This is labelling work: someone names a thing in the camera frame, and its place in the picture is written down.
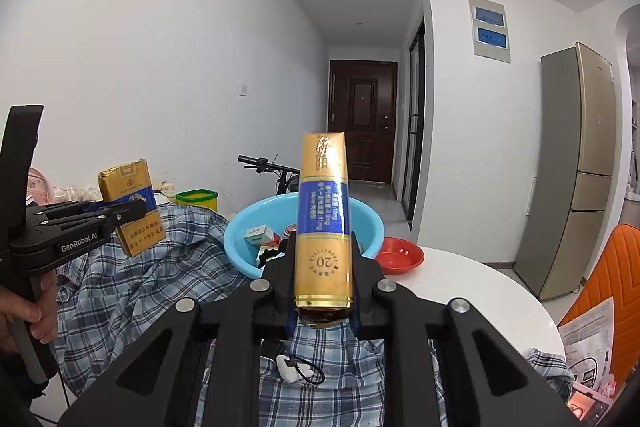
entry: blue plastic basin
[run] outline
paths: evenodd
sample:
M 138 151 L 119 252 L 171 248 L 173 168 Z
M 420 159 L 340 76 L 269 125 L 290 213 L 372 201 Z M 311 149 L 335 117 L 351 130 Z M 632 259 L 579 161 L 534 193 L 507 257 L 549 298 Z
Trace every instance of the blue plastic basin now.
M 351 230 L 356 233 L 359 244 L 365 249 L 363 256 L 373 259 L 385 239 L 382 220 L 371 207 L 354 198 L 349 198 L 349 210 Z M 246 276 L 260 279 L 263 269 L 258 268 L 255 263 L 258 248 L 244 240 L 244 231 L 258 225 L 267 225 L 273 232 L 282 235 L 284 228 L 297 220 L 298 193 L 272 196 L 255 202 L 236 214 L 226 227 L 226 255 Z

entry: sliding glass door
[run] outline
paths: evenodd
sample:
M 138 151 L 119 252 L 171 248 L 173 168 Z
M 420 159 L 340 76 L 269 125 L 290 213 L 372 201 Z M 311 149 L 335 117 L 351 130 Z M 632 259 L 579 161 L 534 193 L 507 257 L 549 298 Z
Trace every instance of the sliding glass door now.
M 402 184 L 402 207 L 409 228 L 414 224 L 415 198 L 418 194 L 422 135 L 424 133 L 424 22 L 420 25 L 409 50 L 409 125 L 407 132 L 406 159 L 404 161 L 404 184 Z

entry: green lid container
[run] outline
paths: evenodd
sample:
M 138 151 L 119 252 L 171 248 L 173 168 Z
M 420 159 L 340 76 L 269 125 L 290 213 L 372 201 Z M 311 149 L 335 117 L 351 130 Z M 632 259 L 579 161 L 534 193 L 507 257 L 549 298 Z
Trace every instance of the green lid container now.
M 175 195 L 178 205 L 193 205 L 206 207 L 213 211 L 218 210 L 218 193 L 209 189 L 194 189 L 193 191 L 178 192 Z

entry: pink object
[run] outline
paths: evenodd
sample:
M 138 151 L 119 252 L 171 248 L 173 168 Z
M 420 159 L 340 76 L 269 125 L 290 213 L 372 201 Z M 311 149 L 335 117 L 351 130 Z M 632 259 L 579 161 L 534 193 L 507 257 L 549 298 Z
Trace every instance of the pink object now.
M 613 398 L 616 394 L 616 377 L 612 374 L 605 375 L 600 381 L 598 393 L 606 398 Z
M 406 239 L 385 237 L 376 261 L 385 275 L 400 275 L 414 269 L 424 261 L 424 252 L 420 247 Z
M 53 202 L 53 193 L 49 182 L 40 171 L 33 167 L 29 168 L 27 195 L 31 196 L 38 205 L 46 205 Z

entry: gold cigarette pack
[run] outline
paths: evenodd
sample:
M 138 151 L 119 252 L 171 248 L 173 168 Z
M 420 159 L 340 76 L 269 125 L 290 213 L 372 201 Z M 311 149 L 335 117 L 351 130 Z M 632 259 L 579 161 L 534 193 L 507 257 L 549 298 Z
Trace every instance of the gold cigarette pack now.
M 298 190 L 295 306 L 303 320 L 347 317 L 353 303 L 344 133 L 307 133 Z
M 118 165 L 100 172 L 98 187 L 105 202 L 144 200 L 146 203 L 145 217 L 116 227 L 122 250 L 129 257 L 138 255 L 166 237 L 151 188 L 151 177 L 146 160 Z

